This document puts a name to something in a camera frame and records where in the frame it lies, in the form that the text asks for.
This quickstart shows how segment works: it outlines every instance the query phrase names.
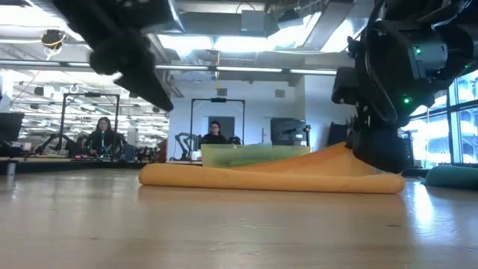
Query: orange cloth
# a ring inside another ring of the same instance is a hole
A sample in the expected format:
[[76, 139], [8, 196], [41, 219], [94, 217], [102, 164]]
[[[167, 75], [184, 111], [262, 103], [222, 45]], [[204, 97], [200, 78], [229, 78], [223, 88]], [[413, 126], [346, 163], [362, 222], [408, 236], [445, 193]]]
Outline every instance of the orange cloth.
[[149, 164], [141, 170], [139, 180], [144, 185], [189, 188], [366, 194], [396, 194], [405, 186], [401, 176], [380, 173], [356, 159], [343, 144], [296, 158], [232, 169]]

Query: wooden table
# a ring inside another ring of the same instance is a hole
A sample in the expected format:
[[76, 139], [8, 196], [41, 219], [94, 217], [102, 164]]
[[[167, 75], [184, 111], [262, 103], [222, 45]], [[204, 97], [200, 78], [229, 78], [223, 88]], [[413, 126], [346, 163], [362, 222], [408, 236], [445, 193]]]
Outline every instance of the wooden table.
[[1, 268], [477, 268], [478, 194], [141, 187], [137, 170], [0, 185]]

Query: white wall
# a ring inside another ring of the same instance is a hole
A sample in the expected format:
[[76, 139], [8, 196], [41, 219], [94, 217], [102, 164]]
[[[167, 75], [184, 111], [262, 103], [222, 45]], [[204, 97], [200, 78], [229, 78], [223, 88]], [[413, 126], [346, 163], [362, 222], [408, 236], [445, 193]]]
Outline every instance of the white wall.
[[[311, 148], [314, 151], [322, 149], [326, 146], [330, 124], [345, 124], [356, 113], [351, 105], [336, 105], [332, 102], [334, 80], [335, 77], [330, 75], [307, 75], [296, 87], [289, 87], [286, 82], [258, 81], [249, 84], [243, 81], [204, 81], [196, 84], [177, 81], [176, 86], [185, 97], [173, 99], [175, 107], [170, 113], [168, 158], [181, 157], [181, 149], [174, 141], [174, 135], [189, 133], [191, 99], [216, 97], [217, 86], [228, 89], [228, 99], [246, 100], [246, 144], [270, 143], [270, 119], [291, 117], [305, 120], [311, 125]], [[285, 98], [275, 98], [276, 89], [285, 90]], [[193, 134], [208, 133], [209, 116], [235, 117], [235, 134], [242, 136], [241, 103], [195, 102]]]
[[[257, 81], [253, 84], [243, 81], [204, 81], [193, 83], [177, 81], [176, 86], [184, 98], [174, 98], [174, 109], [170, 113], [170, 130], [168, 136], [168, 159], [180, 158], [181, 149], [174, 140], [174, 135], [190, 131], [190, 106], [192, 98], [216, 97], [216, 87], [228, 89], [228, 99], [245, 99], [246, 144], [270, 143], [270, 119], [272, 117], [294, 117], [294, 87], [287, 82]], [[275, 90], [285, 90], [285, 98], [276, 98]], [[235, 134], [242, 137], [242, 104], [239, 102], [211, 103], [196, 101], [193, 112], [193, 134], [208, 133], [208, 117], [235, 117]]]
[[[334, 76], [306, 75], [302, 80], [297, 84], [297, 90], [305, 93], [305, 121], [312, 127], [311, 149], [315, 151], [326, 146], [330, 124], [345, 124], [356, 110], [351, 105], [336, 105], [332, 102]], [[296, 100], [296, 104], [302, 104], [302, 100]]]

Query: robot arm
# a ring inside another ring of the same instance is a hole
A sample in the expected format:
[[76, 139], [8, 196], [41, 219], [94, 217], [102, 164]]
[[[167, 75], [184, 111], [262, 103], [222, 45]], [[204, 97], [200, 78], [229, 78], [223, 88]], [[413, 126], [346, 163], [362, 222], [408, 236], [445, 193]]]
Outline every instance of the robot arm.
[[90, 65], [98, 74], [122, 77], [121, 87], [171, 111], [173, 104], [155, 74], [155, 58], [142, 30], [175, 22], [171, 1], [52, 0], [69, 27], [91, 47]]
[[357, 108], [354, 155], [399, 173], [406, 146], [397, 129], [420, 105], [431, 107], [453, 79], [478, 69], [478, 1], [384, 3], [378, 1], [360, 41], [348, 39], [356, 65], [338, 69], [332, 101]]

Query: woman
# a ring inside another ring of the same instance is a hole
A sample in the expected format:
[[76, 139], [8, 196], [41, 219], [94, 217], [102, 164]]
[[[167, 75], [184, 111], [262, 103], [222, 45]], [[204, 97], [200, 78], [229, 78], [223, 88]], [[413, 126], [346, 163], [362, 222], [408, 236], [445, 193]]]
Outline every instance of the woman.
[[96, 130], [90, 134], [86, 142], [90, 149], [90, 154], [100, 156], [109, 155], [115, 137], [116, 145], [119, 147], [121, 137], [119, 137], [111, 128], [110, 119], [107, 117], [100, 118], [98, 124], [96, 124]]
[[205, 135], [203, 144], [224, 144], [227, 143], [226, 138], [221, 134], [221, 125], [217, 121], [213, 121], [209, 126], [209, 134]]

